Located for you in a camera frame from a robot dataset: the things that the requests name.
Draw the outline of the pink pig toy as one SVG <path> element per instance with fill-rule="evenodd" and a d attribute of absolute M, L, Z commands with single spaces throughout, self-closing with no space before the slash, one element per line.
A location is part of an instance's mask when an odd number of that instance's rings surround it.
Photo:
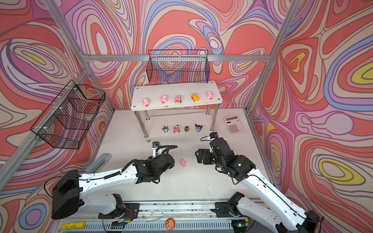
<path fill-rule="evenodd" d="M 144 105 L 145 107 L 149 107 L 149 106 L 150 106 L 150 101 L 149 101 L 149 99 L 147 99 L 147 98 L 143 99 L 143 105 Z"/>
<path fill-rule="evenodd" d="M 213 100 L 214 94 L 212 92 L 207 92 L 207 99 Z"/>
<path fill-rule="evenodd" d="M 181 166 L 185 167 L 186 166 L 186 161 L 182 158 L 182 159 L 180 159 L 180 164 L 181 164 Z"/>
<path fill-rule="evenodd" d="M 160 99 L 161 99 L 161 103 L 162 103 L 162 104 L 166 104 L 167 101 L 168 101 L 168 98 L 167 98 L 166 95 L 162 96 Z"/>

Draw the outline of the grey shark toy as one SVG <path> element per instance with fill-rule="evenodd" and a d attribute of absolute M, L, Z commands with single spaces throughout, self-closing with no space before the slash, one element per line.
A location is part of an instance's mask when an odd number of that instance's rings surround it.
<path fill-rule="evenodd" d="M 162 130 L 163 130 L 163 132 L 164 133 L 168 133 L 168 131 L 169 131 L 169 127 L 168 126 L 164 126 L 163 128 L 162 128 Z"/>

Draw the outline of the red pink bear toy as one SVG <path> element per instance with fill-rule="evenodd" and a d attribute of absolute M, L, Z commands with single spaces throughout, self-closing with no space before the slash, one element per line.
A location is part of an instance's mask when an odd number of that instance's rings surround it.
<path fill-rule="evenodd" d="M 175 126 L 173 127 L 173 133 L 174 133 L 174 134 L 179 134 L 179 133 L 180 133 L 180 127 L 179 127 L 179 125 L 175 125 Z"/>

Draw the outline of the dark purple figure toy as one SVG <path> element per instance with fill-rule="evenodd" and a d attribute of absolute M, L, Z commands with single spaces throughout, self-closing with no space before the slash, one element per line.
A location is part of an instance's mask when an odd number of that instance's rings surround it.
<path fill-rule="evenodd" d="M 196 131 L 197 133 L 200 133 L 200 132 L 202 131 L 202 128 L 203 128 L 202 125 L 195 124 L 195 131 Z"/>

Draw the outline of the pink pig toy front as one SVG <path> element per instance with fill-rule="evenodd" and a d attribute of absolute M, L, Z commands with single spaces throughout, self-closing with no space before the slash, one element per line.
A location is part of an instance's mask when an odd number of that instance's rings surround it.
<path fill-rule="evenodd" d="M 147 98 L 143 99 L 143 105 L 144 105 L 145 107 L 149 107 L 149 106 L 150 106 L 150 101 L 149 101 L 149 99 L 147 99 Z"/>

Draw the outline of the pink green toy car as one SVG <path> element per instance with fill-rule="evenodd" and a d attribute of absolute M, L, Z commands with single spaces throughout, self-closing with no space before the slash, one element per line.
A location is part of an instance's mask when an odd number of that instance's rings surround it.
<path fill-rule="evenodd" d="M 175 98 L 175 103 L 176 104 L 181 104 L 181 96 L 180 95 L 177 95 L 176 98 Z"/>

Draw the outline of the orange toy car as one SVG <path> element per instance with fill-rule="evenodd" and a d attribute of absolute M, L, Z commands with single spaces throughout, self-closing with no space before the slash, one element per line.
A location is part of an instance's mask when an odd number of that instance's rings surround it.
<path fill-rule="evenodd" d="M 200 100 L 199 96 L 196 94 L 196 93 L 193 93 L 191 95 L 191 99 L 194 101 L 194 102 L 198 102 Z"/>

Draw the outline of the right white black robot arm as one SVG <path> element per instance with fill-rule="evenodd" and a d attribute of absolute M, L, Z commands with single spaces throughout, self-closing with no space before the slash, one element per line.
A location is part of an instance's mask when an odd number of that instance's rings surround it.
<path fill-rule="evenodd" d="M 208 142 L 209 148 L 195 152 L 199 164 L 214 165 L 215 170 L 228 175 L 234 185 L 243 184 L 266 204 L 266 207 L 260 206 L 236 192 L 224 204 L 222 214 L 247 216 L 273 233 L 313 233 L 317 225 L 322 223 L 315 211 L 306 211 L 279 191 L 249 158 L 234 154 L 227 141 L 219 137 L 217 132 L 211 132 L 200 141 Z"/>

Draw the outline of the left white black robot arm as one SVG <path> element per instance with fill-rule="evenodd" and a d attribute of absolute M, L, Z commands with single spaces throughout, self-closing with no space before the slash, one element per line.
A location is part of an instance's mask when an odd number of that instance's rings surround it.
<path fill-rule="evenodd" d="M 121 217 L 126 210 L 121 195 L 101 195 L 100 192 L 118 186 L 160 183 L 161 175 L 175 165 L 169 151 L 177 147 L 162 146 L 156 141 L 152 156 L 146 160 L 133 159 L 123 168 L 106 172 L 67 172 L 52 188 L 51 218 L 63 219 L 77 212 L 99 213 L 101 219 Z"/>

